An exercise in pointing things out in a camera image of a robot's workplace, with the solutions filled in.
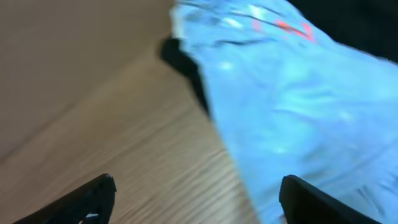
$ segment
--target blue cloth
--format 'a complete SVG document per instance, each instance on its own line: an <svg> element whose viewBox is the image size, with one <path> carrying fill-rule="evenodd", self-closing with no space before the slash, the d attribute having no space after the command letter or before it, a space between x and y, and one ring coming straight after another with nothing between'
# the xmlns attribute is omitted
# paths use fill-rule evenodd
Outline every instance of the blue cloth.
<svg viewBox="0 0 398 224"><path fill-rule="evenodd" d="M283 214L289 174L398 223L397 65L334 42L285 0L179 1L172 17L263 223Z"/></svg>

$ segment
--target plastic bag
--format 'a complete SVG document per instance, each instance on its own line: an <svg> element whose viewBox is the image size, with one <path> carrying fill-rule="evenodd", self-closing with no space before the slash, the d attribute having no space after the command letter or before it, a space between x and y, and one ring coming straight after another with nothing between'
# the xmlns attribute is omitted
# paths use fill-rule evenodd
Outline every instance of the plastic bag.
<svg viewBox="0 0 398 224"><path fill-rule="evenodd" d="M172 17L263 223L283 214L289 174L398 223L397 65L337 44L284 0L179 1Z"/></svg>

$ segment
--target brown wall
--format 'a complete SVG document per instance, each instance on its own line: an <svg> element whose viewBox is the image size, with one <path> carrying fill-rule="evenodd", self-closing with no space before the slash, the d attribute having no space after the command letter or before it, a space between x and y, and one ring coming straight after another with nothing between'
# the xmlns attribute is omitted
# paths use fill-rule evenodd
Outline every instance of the brown wall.
<svg viewBox="0 0 398 224"><path fill-rule="evenodd" d="M0 2L0 160L170 29L172 0Z"/></svg>

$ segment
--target blue plastic bag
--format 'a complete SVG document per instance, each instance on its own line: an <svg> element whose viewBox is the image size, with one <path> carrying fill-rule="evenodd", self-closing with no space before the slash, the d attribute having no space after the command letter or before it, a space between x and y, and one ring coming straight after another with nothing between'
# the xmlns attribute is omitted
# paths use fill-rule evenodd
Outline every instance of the blue plastic bag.
<svg viewBox="0 0 398 224"><path fill-rule="evenodd" d="M289 174L398 223L397 65L334 42L285 0L179 1L172 17L263 223L279 222Z"/></svg>

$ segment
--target wood grain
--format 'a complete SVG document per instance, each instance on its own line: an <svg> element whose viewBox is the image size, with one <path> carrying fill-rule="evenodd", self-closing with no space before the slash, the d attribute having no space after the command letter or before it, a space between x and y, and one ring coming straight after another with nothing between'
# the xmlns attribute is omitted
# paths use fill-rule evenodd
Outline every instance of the wood grain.
<svg viewBox="0 0 398 224"><path fill-rule="evenodd" d="M0 3L0 223L105 172L111 223L257 223L212 123L157 57L171 5Z"/></svg>

